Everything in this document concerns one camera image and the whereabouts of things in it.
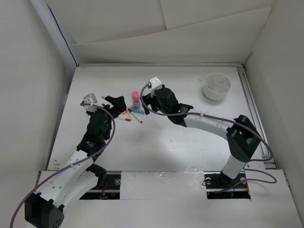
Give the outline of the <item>pink capped glue bottle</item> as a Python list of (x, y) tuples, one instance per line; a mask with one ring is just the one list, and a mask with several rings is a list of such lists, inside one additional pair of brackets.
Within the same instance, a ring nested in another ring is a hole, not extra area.
[(141, 108), (141, 100), (140, 100), (140, 93), (138, 91), (132, 92), (132, 100), (133, 100), (133, 106), (135, 108)]

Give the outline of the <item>blue transparent eraser case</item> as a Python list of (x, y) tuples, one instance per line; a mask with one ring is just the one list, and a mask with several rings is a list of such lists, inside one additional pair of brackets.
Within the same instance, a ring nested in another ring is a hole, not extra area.
[(137, 114), (145, 114), (145, 111), (136, 107), (131, 107), (131, 110)]

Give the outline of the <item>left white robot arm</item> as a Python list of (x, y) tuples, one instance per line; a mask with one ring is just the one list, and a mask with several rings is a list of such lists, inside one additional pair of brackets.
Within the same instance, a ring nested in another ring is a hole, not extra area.
[(87, 96), (81, 102), (90, 116), (86, 132), (65, 167), (35, 187), (24, 200), (25, 220), (36, 228), (58, 228), (72, 202), (91, 188), (106, 182), (106, 170), (95, 161), (110, 144), (115, 118), (126, 110), (123, 96), (106, 96), (107, 105), (98, 105)]

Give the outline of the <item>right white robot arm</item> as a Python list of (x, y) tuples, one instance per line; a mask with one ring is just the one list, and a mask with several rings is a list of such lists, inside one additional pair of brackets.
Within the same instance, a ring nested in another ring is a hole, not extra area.
[(239, 183), (237, 178), (244, 166), (252, 160), (262, 138), (251, 121), (244, 115), (234, 120), (211, 116), (195, 111), (193, 106), (180, 103), (175, 94), (165, 85), (151, 89), (147, 95), (140, 93), (145, 113), (166, 116), (175, 125), (195, 128), (220, 136), (228, 142), (230, 156), (219, 174), (219, 181), (225, 187)]

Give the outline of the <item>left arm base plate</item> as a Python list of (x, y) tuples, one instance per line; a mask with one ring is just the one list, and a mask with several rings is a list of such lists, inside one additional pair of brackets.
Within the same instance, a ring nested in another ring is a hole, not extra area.
[(96, 186), (85, 193), (81, 200), (119, 200), (121, 186), (121, 173), (107, 173), (102, 186)]

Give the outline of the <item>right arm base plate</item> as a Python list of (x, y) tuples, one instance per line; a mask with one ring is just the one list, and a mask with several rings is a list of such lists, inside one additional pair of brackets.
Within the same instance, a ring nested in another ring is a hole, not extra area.
[(204, 172), (202, 186), (205, 186), (209, 200), (251, 199), (247, 184), (239, 183), (245, 178), (244, 171), (241, 171), (235, 179), (230, 179), (219, 171), (208, 171)]

